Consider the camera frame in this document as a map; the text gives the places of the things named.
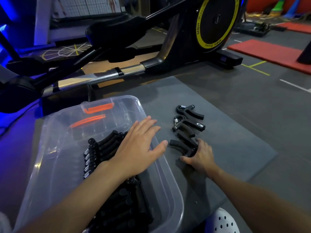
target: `gray floor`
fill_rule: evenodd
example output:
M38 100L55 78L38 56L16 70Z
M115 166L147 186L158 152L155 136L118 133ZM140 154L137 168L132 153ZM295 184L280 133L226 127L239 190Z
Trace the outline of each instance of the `gray floor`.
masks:
M226 46L251 38L233 34ZM311 35L271 31L260 40L303 49L311 40ZM261 62L256 58L243 57L243 63L247 66ZM270 189L280 197L311 211L311 93L280 81L283 79L311 89L311 75L271 63L263 63L254 68L270 76L246 66L223 70L205 62L189 65L166 75L137 78L108 86L104 88L102 95L175 75L279 153L252 183ZM35 117L35 110L21 118L0 141L0 149L9 150L0 156L0 162L5 164L0 170L0 211L5 212L12 223L16 220L29 179L29 167L33 162L30 152L32 138L27 135L27 132L34 131L35 123L29 122L32 117ZM222 207L234 217L240 232L251 232L230 202Z

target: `clear plastic bin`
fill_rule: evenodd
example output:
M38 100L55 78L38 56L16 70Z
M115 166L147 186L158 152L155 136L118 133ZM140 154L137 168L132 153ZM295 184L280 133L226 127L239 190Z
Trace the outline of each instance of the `clear plastic bin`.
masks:
M60 110L46 118L39 153L29 180L14 230L60 202L83 181L83 152L88 139L102 140L112 130L126 132L146 114L139 100L120 96ZM158 145L154 137L151 149ZM184 203L164 156L140 174L153 223L150 232L176 232Z

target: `black and yellow wheel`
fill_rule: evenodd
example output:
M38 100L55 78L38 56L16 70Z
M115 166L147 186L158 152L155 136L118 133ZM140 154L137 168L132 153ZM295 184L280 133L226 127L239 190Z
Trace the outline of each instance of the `black and yellow wheel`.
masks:
M240 0L204 0L197 9L196 40L203 52L227 41L240 11Z

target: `red wall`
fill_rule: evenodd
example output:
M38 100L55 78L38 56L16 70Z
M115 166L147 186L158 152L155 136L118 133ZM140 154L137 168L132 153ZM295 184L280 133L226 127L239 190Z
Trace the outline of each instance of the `red wall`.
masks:
M262 12L266 7L273 3L277 3L278 0L248 0L247 12ZM283 10L286 13L295 0L285 0ZM297 13L311 12L311 0L300 0Z

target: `black cable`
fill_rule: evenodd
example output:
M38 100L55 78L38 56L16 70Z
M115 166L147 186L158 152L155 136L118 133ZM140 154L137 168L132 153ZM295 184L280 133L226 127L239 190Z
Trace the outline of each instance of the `black cable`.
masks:
M12 122L10 122L10 124L7 127L0 127L0 129L4 129L4 131L0 134L0 139L10 130L10 128L14 125L14 123L17 122L17 120L19 120L21 117L23 117L25 115L25 113L31 109L33 106L35 106L36 104L39 104L39 102L34 103L33 105L29 106L24 112L22 112L16 119L14 119Z

